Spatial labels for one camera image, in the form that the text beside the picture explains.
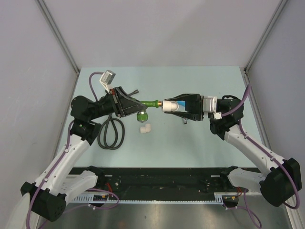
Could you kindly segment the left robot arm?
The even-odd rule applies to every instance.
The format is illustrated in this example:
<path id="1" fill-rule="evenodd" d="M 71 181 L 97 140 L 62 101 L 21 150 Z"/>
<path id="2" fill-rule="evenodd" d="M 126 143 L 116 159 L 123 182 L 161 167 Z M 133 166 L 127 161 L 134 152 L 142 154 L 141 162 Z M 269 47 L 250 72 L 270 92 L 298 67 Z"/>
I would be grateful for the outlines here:
<path id="1" fill-rule="evenodd" d="M 105 186 L 105 178 L 86 170 L 71 183 L 64 184 L 67 175 L 80 156 L 93 144 L 102 127 L 94 120 L 109 114 L 126 117 L 147 109 L 141 101 L 129 96 L 122 87 L 109 89 L 100 99 L 90 100 L 77 96 L 71 102 L 71 116 L 67 142 L 61 153 L 34 182 L 25 182 L 20 191 L 22 197 L 15 206 L 6 225 L 8 229 L 29 229 L 34 212 L 48 221 L 56 221 L 75 197 L 93 188 L 99 191 Z"/>

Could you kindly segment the white straight pipe fitting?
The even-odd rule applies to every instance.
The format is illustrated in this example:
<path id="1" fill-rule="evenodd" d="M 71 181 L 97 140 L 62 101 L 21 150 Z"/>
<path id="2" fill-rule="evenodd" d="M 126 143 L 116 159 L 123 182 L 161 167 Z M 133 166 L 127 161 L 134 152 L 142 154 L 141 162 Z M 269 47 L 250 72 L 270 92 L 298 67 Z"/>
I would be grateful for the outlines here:
<path id="1" fill-rule="evenodd" d="M 179 105 L 175 101 L 162 101 L 162 111 L 163 112 L 175 112 L 179 109 Z"/>

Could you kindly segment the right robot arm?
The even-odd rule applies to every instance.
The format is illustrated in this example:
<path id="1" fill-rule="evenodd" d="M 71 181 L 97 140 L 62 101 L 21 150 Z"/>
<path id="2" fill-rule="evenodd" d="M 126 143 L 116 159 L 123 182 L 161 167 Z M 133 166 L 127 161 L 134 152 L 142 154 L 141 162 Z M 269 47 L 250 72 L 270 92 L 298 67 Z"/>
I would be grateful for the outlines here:
<path id="1" fill-rule="evenodd" d="M 162 101 L 162 111 L 192 121 L 202 121 L 204 115 L 210 120 L 210 131 L 220 139 L 237 148 L 257 168 L 258 172 L 230 167 L 220 179 L 224 191 L 243 187 L 260 193 L 275 207 L 296 198 L 297 209 L 300 205 L 298 192 L 302 188 L 299 163 L 285 159 L 266 146 L 251 138 L 242 127 L 244 99 L 232 95 L 201 96 L 199 94 L 181 94 Z"/>

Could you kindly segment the green plastic faucet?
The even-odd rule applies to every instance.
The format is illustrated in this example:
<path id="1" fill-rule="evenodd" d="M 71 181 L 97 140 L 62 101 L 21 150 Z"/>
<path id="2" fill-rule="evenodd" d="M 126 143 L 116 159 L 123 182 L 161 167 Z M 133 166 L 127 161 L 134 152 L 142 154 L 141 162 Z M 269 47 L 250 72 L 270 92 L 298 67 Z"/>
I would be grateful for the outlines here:
<path id="1" fill-rule="evenodd" d="M 155 100 L 155 101 L 141 101 L 141 103 L 145 106 L 145 109 L 139 111 L 136 114 L 136 119 L 140 123 L 144 123 L 148 120 L 148 113 L 147 109 L 154 107 L 154 108 L 160 108 L 162 107 L 162 101 Z"/>

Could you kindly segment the white elbow pipe fitting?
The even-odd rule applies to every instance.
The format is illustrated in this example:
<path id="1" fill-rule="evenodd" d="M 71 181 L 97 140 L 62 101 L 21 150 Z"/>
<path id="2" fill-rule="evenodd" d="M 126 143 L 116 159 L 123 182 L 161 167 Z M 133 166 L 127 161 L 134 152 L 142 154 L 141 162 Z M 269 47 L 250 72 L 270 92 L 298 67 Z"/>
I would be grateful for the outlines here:
<path id="1" fill-rule="evenodd" d="M 140 127 L 141 134 L 149 133 L 149 132 L 151 132 L 151 130 L 152 130 L 151 124 L 145 124 L 144 126 Z"/>

